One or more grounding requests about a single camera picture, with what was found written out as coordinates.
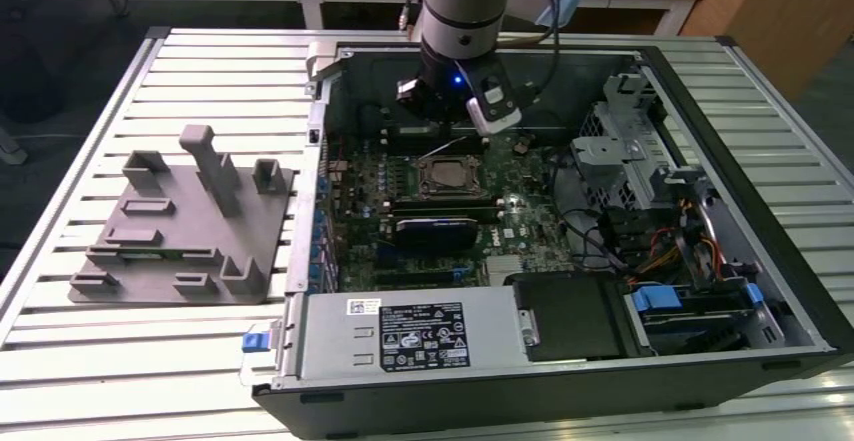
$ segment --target motherboard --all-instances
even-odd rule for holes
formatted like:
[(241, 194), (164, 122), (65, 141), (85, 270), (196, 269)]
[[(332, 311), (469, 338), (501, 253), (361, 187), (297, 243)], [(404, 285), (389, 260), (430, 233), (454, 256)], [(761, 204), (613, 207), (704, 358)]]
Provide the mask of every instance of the motherboard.
[(333, 146), (338, 291), (488, 286), (504, 273), (572, 269), (547, 186), (553, 149), (519, 133), (457, 140), (468, 147), (420, 156), (376, 141)]

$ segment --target white sticker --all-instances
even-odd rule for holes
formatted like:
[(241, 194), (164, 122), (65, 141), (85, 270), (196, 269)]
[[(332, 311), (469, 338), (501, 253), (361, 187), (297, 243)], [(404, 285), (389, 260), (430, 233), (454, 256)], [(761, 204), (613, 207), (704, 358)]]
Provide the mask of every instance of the white sticker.
[(378, 298), (348, 299), (346, 314), (378, 314), (378, 307), (381, 305), (382, 300)]

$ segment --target gray plastic holder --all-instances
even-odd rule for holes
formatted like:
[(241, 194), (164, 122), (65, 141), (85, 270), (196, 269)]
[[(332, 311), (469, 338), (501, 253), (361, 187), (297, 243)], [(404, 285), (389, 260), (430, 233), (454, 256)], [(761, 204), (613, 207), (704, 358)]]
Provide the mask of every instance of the gray plastic holder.
[(70, 279), (73, 302), (254, 304), (269, 289), (293, 172), (276, 160), (234, 168), (209, 126), (188, 125), (180, 145), (196, 166), (168, 166), (134, 151), (118, 198), (86, 263)]

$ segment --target table leg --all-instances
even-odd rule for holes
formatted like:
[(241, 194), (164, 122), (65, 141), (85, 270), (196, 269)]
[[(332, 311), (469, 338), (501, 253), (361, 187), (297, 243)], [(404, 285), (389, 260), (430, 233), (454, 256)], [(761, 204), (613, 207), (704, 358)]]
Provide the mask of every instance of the table leg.
[(696, 0), (672, 0), (655, 28), (655, 36), (677, 36)]
[(302, 5), (305, 29), (322, 29), (322, 10), (320, 9), (322, 0), (298, 0), (298, 2)]

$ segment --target metal bracket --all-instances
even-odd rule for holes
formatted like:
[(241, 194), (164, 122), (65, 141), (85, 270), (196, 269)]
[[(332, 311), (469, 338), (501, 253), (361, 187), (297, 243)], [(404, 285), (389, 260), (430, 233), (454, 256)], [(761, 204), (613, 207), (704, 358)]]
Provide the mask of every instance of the metal bracket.
[(305, 57), (305, 71), (308, 73), (308, 79), (317, 82), (329, 74), (334, 73), (337, 71), (337, 67), (334, 66), (336, 61), (337, 41), (314, 41), (310, 43), (308, 45), (308, 55)]

